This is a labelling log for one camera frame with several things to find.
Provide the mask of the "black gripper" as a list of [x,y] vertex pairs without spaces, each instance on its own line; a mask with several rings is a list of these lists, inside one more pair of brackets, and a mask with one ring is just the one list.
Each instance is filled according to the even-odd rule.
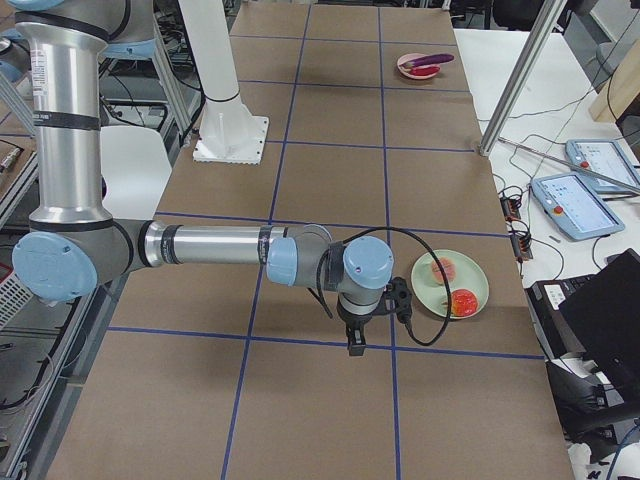
[[394,277],[380,291],[377,302],[360,305],[340,294],[337,313],[346,325],[347,350],[350,357],[361,357],[366,351],[365,325],[374,317],[394,315],[407,329],[412,327],[413,295],[405,279]]

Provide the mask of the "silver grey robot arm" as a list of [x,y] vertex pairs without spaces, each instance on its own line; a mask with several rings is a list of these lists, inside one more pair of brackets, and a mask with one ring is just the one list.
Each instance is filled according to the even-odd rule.
[[334,241],[320,225],[233,227],[117,220],[102,197],[98,59],[109,47],[153,54],[149,1],[17,1],[15,25],[30,47],[39,207],[12,253],[35,295],[67,301],[144,267],[260,264],[275,283],[338,296],[349,353],[363,354],[365,324],[408,323],[411,294],[393,275],[389,246],[373,230]]

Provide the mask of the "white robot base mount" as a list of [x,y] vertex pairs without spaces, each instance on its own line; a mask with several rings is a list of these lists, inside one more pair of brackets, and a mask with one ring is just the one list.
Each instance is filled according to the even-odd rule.
[[223,3],[186,0],[179,7],[205,97],[194,160],[260,163],[269,119],[253,115],[241,98]]

